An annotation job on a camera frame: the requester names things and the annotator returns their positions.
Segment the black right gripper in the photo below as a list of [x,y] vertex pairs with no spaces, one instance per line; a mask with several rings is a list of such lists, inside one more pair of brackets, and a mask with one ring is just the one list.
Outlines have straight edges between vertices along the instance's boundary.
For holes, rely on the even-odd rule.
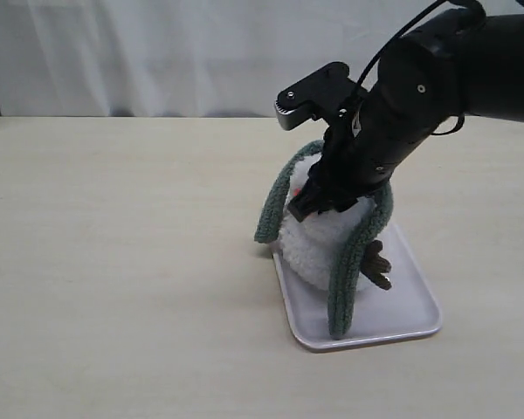
[[287,205],[304,221],[334,209],[345,212],[386,183],[393,171],[447,118],[460,113],[453,74],[438,70],[381,68],[356,112],[351,132],[332,134],[310,181]]

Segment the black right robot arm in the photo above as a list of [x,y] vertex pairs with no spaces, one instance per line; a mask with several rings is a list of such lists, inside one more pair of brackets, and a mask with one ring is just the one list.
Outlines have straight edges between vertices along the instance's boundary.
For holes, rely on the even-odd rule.
[[298,220],[343,212],[386,184],[449,118],[524,122],[524,14],[446,10],[389,42],[370,89],[335,61],[280,92],[275,107],[285,130],[307,120],[328,125],[289,211]]

